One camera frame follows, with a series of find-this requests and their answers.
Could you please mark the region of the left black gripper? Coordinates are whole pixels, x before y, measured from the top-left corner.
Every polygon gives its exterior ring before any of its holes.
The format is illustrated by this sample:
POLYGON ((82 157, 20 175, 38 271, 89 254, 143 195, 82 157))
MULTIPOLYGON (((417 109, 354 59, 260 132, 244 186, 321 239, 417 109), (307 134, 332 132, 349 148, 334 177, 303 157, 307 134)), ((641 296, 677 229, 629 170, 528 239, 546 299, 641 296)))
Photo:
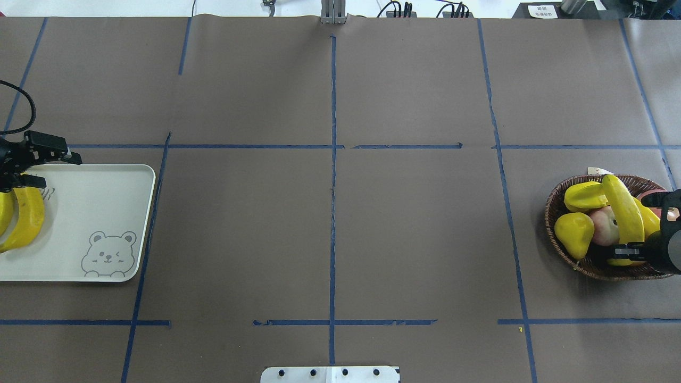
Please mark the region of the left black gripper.
POLYGON ((1 138, 1 192, 14 188, 46 188, 46 179, 23 172, 31 165, 48 162, 81 165, 82 157, 68 147, 65 138, 53 134, 29 130, 24 134, 24 141, 1 138))

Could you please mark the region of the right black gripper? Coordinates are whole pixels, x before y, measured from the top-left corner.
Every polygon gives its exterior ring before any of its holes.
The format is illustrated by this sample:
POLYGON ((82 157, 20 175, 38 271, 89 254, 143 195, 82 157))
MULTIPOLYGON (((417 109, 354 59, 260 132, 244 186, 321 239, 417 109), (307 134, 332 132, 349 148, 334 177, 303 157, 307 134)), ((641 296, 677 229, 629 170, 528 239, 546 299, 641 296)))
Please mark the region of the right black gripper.
POLYGON ((614 259, 646 260, 658 271, 680 274, 680 220, 668 219, 669 209, 680 210, 680 190, 646 191, 640 194, 643 206, 661 209, 661 230, 645 243, 620 243, 614 246, 614 259))

